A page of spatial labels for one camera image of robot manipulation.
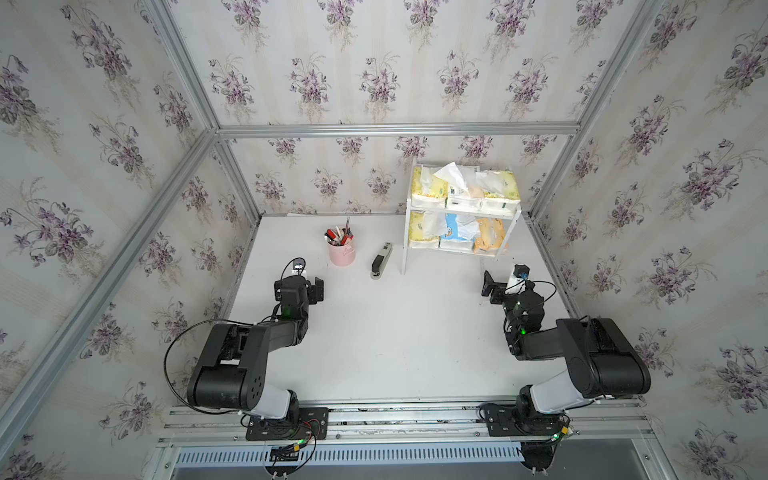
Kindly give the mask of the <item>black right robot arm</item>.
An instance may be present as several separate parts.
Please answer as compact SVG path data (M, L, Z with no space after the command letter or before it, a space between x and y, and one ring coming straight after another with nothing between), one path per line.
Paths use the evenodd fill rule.
M651 375L645 361L614 320L565 318L544 329L548 299L535 291L529 268L517 265L516 281L497 282L486 271L481 295L504 311L503 332L518 361L561 358L565 370L538 384L521 387L512 405L486 403L478 408L492 437L544 436L560 439L568 428L567 412L602 398L643 395Z

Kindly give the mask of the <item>white tissue pack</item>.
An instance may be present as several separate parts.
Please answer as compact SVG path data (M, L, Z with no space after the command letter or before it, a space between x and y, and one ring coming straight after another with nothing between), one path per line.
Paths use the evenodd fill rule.
M455 162L439 168L433 176L447 183L446 207L461 211L478 211L484 193L477 182L479 166L458 165Z

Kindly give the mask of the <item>white two-tier shelf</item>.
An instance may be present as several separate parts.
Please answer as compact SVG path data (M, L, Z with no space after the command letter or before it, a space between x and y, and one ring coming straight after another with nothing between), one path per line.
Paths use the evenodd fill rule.
M518 209L511 215L504 215L504 214L494 214L489 212L481 211L480 209L478 211L461 211L458 209L449 209L446 206L444 208L412 208L411 207L411 201L410 201L410 190L411 190L411 183L412 183L412 175L413 170L416 165L422 165L422 166L429 166L434 167L437 170L447 164L435 164L435 163L419 163L419 162L413 162L411 167L411 173L410 173L410 186L407 193L406 203L405 203L405 233L403 238L403 253L402 253L402 260L401 260L401 271L405 272L408 266L408 257L409 253L413 250L428 250L428 251L440 251L440 252L448 252L448 253L456 253L461 255L472 255L472 256L481 256L481 257L499 257L502 254L504 254L508 248L508 244L510 241L510 236L512 231L514 230L516 224L518 223L518 220L521 217L522 214L522 201L520 203L520 206ZM475 254L472 252L456 252L456 251L449 251L449 250L443 250L443 249L414 249L410 248L408 246L408 227L409 227L409 220L410 215L414 211L431 211L431 212L437 212L441 213L444 216L446 214L462 214L462 215L472 215L476 218L496 218L501 219L504 221L505 229L506 229L506 236L504 244L506 246L506 249L504 251L499 251L496 254Z

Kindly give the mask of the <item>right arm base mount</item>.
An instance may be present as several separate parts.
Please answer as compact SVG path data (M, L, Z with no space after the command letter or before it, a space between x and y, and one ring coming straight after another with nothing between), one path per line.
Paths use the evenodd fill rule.
M515 404L484 403L478 407L478 414L491 437L559 438L570 426L565 414L541 414Z

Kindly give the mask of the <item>blue tissue pack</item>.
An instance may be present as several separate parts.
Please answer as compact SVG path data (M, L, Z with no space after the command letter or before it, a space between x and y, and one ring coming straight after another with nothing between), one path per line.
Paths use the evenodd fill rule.
M472 252L475 239L480 235L478 219L472 215L446 214L446 232L440 238L439 248L456 252Z

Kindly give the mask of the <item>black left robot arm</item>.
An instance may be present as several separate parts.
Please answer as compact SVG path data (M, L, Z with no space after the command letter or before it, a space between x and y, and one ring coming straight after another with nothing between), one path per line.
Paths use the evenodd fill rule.
M264 422L301 423L297 394L266 379L269 354L302 343L309 330L309 307L324 300L324 281L306 277L306 260L291 259L274 282L276 305L255 324L214 318L182 330L163 356L163 374L171 393L187 408L205 415L240 412ZM207 340L179 393L167 363L175 344L192 330L210 325Z

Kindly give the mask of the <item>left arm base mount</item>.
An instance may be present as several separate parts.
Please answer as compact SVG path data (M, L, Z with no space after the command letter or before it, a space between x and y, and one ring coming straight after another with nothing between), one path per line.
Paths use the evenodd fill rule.
M264 419L243 415L241 425L246 429L248 441L267 440L324 440L329 425L328 408L300 407L298 413L289 413L286 419Z

